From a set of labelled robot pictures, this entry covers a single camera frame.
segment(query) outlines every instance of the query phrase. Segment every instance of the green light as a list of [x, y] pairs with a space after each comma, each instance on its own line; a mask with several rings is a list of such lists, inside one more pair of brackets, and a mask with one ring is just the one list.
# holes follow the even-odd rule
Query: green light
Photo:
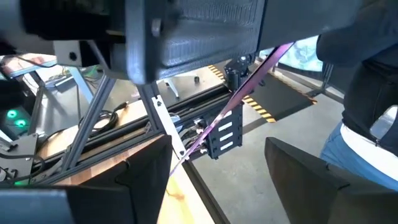
[[7, 117], [8, 118], [15, 118], [18, 115], [18, 111], [16, 110], [9, 110], [7, 112]]
[[25, 120], [22, 120], [22, 119], [19, 119], [19, 120], [16, 120], [16, 121], [14, 122], [14, 124], [15, 124], [16, 126], [20, 127], [20, 128], [23, 128], [23, 127], [26, 125], [26, 121], [25, 121]]

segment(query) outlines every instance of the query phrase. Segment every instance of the yellow and black hazard tape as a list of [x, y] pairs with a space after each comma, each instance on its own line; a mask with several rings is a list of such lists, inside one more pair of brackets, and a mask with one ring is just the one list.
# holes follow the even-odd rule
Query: yellow and black hazard tape
[[[214, 65], [209, 65], [208, 68], [213, 72], [221, 81], [225, 81], [224, 74], [219, 71]], [[260, 114], [268, 123], [275, 123], [276, 120], [272, 117], [270, 113], [268, 113], [260, 104], [254, 101], [250, 96], [245, 96], [243, 101], [251, 106], [257, 113]]]
[[277, 75], [275, 75], [274, 73], [272, 73], [271, 71], [268, 72], [269, 74], [271, 74], [273, 77], [277, 78], [279, 81], [281, 81], [282, 83], [285, 83], [287, 86], [291, 87], [292, 89], [294, 89], [295, 91], [299, 92], [301, 95], [307, 97], [312, 104], [317, 104], [318, 101], [310, 96], [308, 96], [307, 94], [303, 93], [301, 90], [299, 90], [298, 88], [296, 88], [295, 86], [293, 86], [292, 84], [290, 84], [289, 82], [287, 82], [286, 80], [284, 80], [283, 78], [278, 77]]

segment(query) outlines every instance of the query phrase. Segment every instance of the white shirt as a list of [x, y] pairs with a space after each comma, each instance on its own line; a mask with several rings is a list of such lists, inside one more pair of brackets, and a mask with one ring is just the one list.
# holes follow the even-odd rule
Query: white shirt
[[373, 167], [398, 181], [398, 157], [374, 142], [341, 125], [341, 136], [352, 150]]

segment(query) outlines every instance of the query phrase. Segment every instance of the blue jeans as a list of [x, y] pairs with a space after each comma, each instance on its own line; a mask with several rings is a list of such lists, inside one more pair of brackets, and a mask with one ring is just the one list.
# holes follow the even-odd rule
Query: blue jeans
[[320, 158], [365, 179], [398, 191], [398, 181], [382, 173], [355, 153], [343, 140], [341, 123], [329, 135]]

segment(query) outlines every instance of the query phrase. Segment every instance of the machine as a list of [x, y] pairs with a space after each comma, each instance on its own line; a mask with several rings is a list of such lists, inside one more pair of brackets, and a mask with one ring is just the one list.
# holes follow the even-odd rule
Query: machine
[[[94, 196], [98, 194], [103, 196], [103, 200], [114, 201], [123, 209], [107, 211], [109, 216], [95, 222], [155, 223], [169, 171], [173, 173], [170, 170], [172, 149], [181, 164], [229, 112], [234, 113], [244, 95], [262, 80], [292, 42], [350, 25], [361, 5], [360, 0], [3, 0], [0, 19], [7, 22], [0, 23], [1, 55], [23, 52], [53, 54], [60, 65], [87, 67], [101, 64], [106, 75], [72, 145], [52, 161], [34, 164], [34, 170], [44, 171], [31, 178], [32, 185], [20, 189], [8, 185], [8, 188], [0, 190], [0, 197], [10, 200], [10, 195], [15, 195], [18, 198], [7, 205], [6, 199], [1, 200], [0, 207], [7, 207], [3, 210], [9, 214], [3, 217], [5, 223], [25, 222], [13, 215], [12, 208], [23, 206], [22, 202], [32, 200], [35, 195], [43, 199], [43, 206], [35, 209], [43, 211], [48, 209], [46, 206], [53, 205], [62, 206], [64, 210], [50, 212], [51, 215], [26, 211], [25, 216], [31, 216], [29, 220], [54, 221], [53, 216], [58, 216], [64, 217], [65, 223], [88, 222], [90, 217], [76, 209], [77, 200], [84, 195], [86, 202], [94, 202]], [[248, 58], [252, 62], [258, 51], [269, 47], [276, 48], [251, 76], [246, 78], [241, 73], [247, 70], [248, 65], [241, 66], [240, 62], [233, 65], [234, 69], [228, 71], [227, 78], [232, 97], [227, 97], [224, 108], [219, 108], [220, 113], [217, 112], [214, 121], [205, 124], [203, 134], [192, 145], [184, 145], [170, 119], [170, 108], [165, 107], [153, 88], [154, 82], [230, 58]], [[130, 80], [139, 85], [150, 130], [81, 160], [87, 145], [116, 133], [106, 133], [88, 142], [96, 122], [92, 118], [98, 117], [116, 79]], [[125, 126], [118, 131], [131, 131], [129, 128], [131, 126]], [[128, 159], [127, 164], [119, 164], [107, 171], [106, 177], [94, 178], [90, 186], [95, 189], [43, 186], [71, 176], [160, 132], [166, 132], [173, 139], [165, 137], [156, 142], [166, 148], [163, 154], [159, 152], [160, 146], [148, 146], [143, 153]], [[209, 154], [216, 158], [223, 146], [208, 147], [211, 150]]]

